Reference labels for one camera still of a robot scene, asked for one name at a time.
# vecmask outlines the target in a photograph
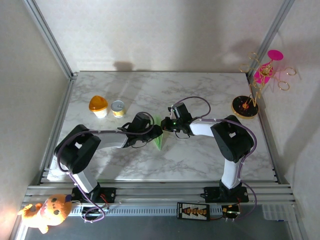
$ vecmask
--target pink disc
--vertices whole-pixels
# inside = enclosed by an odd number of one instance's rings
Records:
[[[282,52],[278,51],[278,50],[270,50],[268,51],[268,56],[270,59],[274,60],[274,61],[280,61],[282,59],[284,59],[284,55],[282,54]]]
[[[270,69],[270,72],[269,72],[268,75],[263,76],[263,75],[261,74],[261,71],[262,71],[262,70],[264,69],[264,67],[267,66],[268,64],[269,64],[269,62],[261,65],[261,67],[258,69],[258,71],[255,72],[255,74],[254,74],[253,77],[254,77],[254,79],[256,80],[256,82],[257,82],[258,84],[261,84],[261,83],[262,83],[262,80],[264,81],[264,84],[267,84],[267,83],[269,82],[269,80],[270,80],[270,77],[273,75],[273,73],[274,73],[274,68],[273,68],[273,67]]]

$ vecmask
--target white wall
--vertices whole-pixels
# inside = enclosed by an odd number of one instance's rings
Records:
[[[271,49],[284,53],[283,66],[296,76],[282,75],[291,88],[273,83],[263,94],[281,172],[293,187],[310,240],[319,239],[320,215],[320,1],[296,0]]]
[[[73,70],[239,72],[283,0],[36,0]]]
[[[39,170],[67,79],[22,0],[0,0],[0,239]]]

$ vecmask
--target ring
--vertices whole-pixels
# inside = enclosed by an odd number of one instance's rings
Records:
[[[250,71],[250,66],[249,66],[249,64],[244,64],[244,63],[241,64],[241,65],[239,66],[239,71],[242,72],[242,73],[247,73],[247,72],[249,72],[249,71]]]
[[[285,85],[287,85],[287,89],[283,89],[282,87],[280,87],[280,83],[284,83]],[[290,89],[290,85],[286,81],[278,81],[278,87],[282,91],[288,91]]]
[[[295,68],[288,66],[288,67],[286,67],[284,70],[286,71],[287,69],[293,70],[293,73],[287,72],[287,73],[286,73],[287,75],[289,75],[289,76],[294,76],[294,75],[297,74],[297,70],[296,70]]]
[[[258,54],[256,54],[256,53],[253,52],[253,51],[248,53],[248,58],[251,59],[251,60],[256,60],[256,61],[259,63]]]

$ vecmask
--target metal frame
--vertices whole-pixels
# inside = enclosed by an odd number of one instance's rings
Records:
[[[43,15],[41,14],[39,7],[37,6],[35,0],[23,0],[26,7],[28,8],[32,18],[34,19],[36,25],[39,27],[43,37],[45,38],[48,46],[55,55],[57,61],[59,62],[62,70],[69,79],[69,84],[64,96],[64,99],[60,105],[58,116],[55,119],[54,127],[51,131],[49,143],[45,150],[45,155],[41,164],[40,174],[35,178],[36,181],[34,185],[30,185],[26,191],[25,197],[23,199],[22,205],[27,203],[37,203],[44,202],[48,196],[55,193],[66,193],[69,194],[74,187],[73,184],[69,182],[47,182],[46,174],[48,173],[48,168],[50,166],[53,150],[58,142],[59,134],[62,128],[62,124],[68,109],[69,100],[71,97],[71,92],[73,89],[74,81],[77,78],[77,74],[72,72],[68,62],[66,61],[61,49],[59,48],[57,41],[55,40],[49,26],[47,25]],[[259,50],[257,51],[259,55],[259,60],[262,60],[263,56],[266,54],[268,47],[270,46],[276,32],[278,31],[280,25],[284,21],[287,13],[289,12],[294,0],[284,0],[276,18],[274,19],[268,33],[266,34]],[[251,81],[253,76],[253,71],[248,73],[248,80]],[[277,151],[275,148],[275,142],[272,138],[271,129],[264,111],[259,113],[259,119],[262,126],[263,133],[266,138],[267,147],[270,152],[274,170],[278,173],[277,164],[275,159],[277,159]],[[277,175],[279,182],[283,183],[280,175]],[[107,181],[100,182],[102,187],[113,187],[117,188],[115,207],[128,207],[133,208],[136,206],[176,206],[177,202],[194,202],[194,203],[204,203],[205,200],[200,197],[200,193],[203,192],[204,187],[217,187],[219,185],[216,181],[183,181],[183,182],[131,182],[131,181]],[[248,181],[248,184],[253,188],[257,195],[258,204],[289,204],[295,205],[296,201],[293,196],[292,189],[289,184],[278,184],[276,181]],[[254,199],[251,192],[248,193],[249,202],[243,203],[247,205],[253,205]],[[216,203],[211,203],[211,206],[217,206]],[[79,205],[77,203],[73,204],[75,209],[82,208],[84,206],[89,206],[89,204]],[[80,211],[75,211],[73,216],[80,215]],[[21,219],[17,218],[15,226],[13,228],[10,239],[24,239],[27,233],[27,228],[21,225]],[[292,236],[301,236],[300,229],[296,229]]]
[[[69,66],[64,54],[62,53],[54,35],[52,34],[44,16],[42,15],[35,0],[23,0],[26,8],[28,9],[31,17],[33,18],[36,26],[39,28],[47,45],[51,49],[53,55],[55,56],[57,62],[62,68],[65,76],[71,79],[74,75],[71,67]]]
[[[248,184],[253,188],[259,205],[266,203],[295,204],[295,197],[289,184],[278,184],[272,181],[251,181]],[[116,188],[116,198],[113,206],[176,206],[177,202],[205,203],[200,197],[204,187],[218,187],[217,181],[176,181],[176,182],[128,182],[108,181],[100,182],[103,188]],[[44,202],[53,194],[70,194],[75,186],[71,183],[47,183],[40,186],[29,186],[23,205],[28,203]],[[249,202],[254,204],[254,196],[248,192]]]
[[[267,32],[262,44],[260,45],[260,47],[257,51],[259,62],[261,62],[263,57],[266,55],[268,48],[270,47],[273,39],[275,38],[276,33],[278,32],[281,24],[285,20],[287,14],[290,11],[294,2],[295,2],[295,0],[284,0],[283,1],[275,19],[273,20],[273,22],[271,24],[269,31]],[[253,75],[254,75],[253,69],[256,69],[257,67],[258,67],[258,62],[253,60],[250,65],[250,71],[247,73],[247,79],[248,79],[249,83],[253,82]],[[284,178],[284,175],[279,170],[279,167],[277,165],[277,161],[279,159],[279,154],[277,151],[275,140],[272,135],[271,127],[268,122],[266,112],[264,111],[265,103],[264,103],[263,97],[258,99],[257,102],[259,105],[258,116],[259,116],[260,124],[262,127],[262,131],[263,131],[263,134],[265,137],[265,141],[267,144],[267,148],[270,153],[270,158],[271,158],[271,161],[272,161],[272,164],[274,167],[275,176],[276,176],[279,183],[281,183],[281,184],[286,183],[287,184],[288,181]]]

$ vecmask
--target pink plate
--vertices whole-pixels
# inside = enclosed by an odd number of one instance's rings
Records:
[[[284,59],[284,55],[282,54],[282,52],[278,51],[278,50],[270,50],[268,51],[268,56],[270,59],[274,60],[274,61],[280,61],[282,59]]]

